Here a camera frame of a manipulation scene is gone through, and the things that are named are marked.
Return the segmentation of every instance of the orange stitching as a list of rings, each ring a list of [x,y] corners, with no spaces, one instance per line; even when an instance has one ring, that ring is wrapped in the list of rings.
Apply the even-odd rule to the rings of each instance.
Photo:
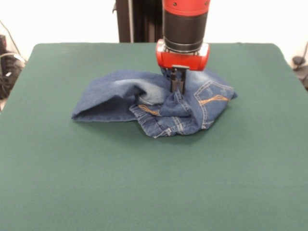
[[[142,110],[148,112],[148,113],[153,114],[154,116],[155,116],[155,115],[156,115],[156,116],[159,116],[159,112],[158,112],[158,111],[152,111],[152,110],[150,110],[150,109],[149,109],[147,106],[145,106],[145,105],[138,105],[138,107],[139,107],[140,109],[142,109]]]
[[[211,102],[211,101],[217,101],[217,100],[224,100],[224,101],[229,101],[229,99],[227,99],[226,97],[223,97],[222,95],[217,95],[211,99],[208,99],[208,100],[201,100],[199,101],[200,105],[204,105],[208,102]]]

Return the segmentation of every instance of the green table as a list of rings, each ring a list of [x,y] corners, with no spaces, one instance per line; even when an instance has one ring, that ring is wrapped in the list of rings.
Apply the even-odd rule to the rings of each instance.
[[[75,123],[95,78],[158,72],[155,44],[40,44],[0,115],[1,231],[306,231],[308,94],[272,44],[212,44],[239,97],[211,129],[153,139]]]

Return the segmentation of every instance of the black metal frame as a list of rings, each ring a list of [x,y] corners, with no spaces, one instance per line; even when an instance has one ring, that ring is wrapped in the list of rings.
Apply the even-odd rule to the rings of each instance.
[[[116,0],[116,12],[120,42],[130,41],[128,0]]]
[[[134,42],[157,42],[163,38],[162,0],[132,0]],[[131,42],[128,0],[116,0],[120,42]]]
[[[171,86],[170,91],[175,92],[178,88],[181,94],[185,94],[186,71],[188,66],[173,65],[171,69]],[[177,79],[177,72],[180,73],[180,79]]]

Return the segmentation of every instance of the white wall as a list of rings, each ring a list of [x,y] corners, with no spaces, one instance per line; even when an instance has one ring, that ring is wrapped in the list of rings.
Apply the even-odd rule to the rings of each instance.
[[[37,43],[118,42],[114,2],[6,0],[0,18],[28,58]],[[307,10],[308,0],[211,0],[205,40],[275,43],[291,64],[308,41]]]
[[[114,3],[115,0],[5,0],[1,5],[7,11],[1,11],[0,19],[27,59],[38,43],[119,42],[116,12],[112,14]]]
[[[274,43],[291,64],[308,41],[307,15],[308,0],[211,0],[205,40]]]

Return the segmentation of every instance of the denim fabric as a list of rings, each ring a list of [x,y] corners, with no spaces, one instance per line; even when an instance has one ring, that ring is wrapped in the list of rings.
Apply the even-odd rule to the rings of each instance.
[[[179,90],[170,92],[170,71],[119,70],[88,85],[72,119],[137,120],[146,135],[154,138],[190,135],[208,129],[236,96],[231,86],[207,69],[187,71],[183,95]]]

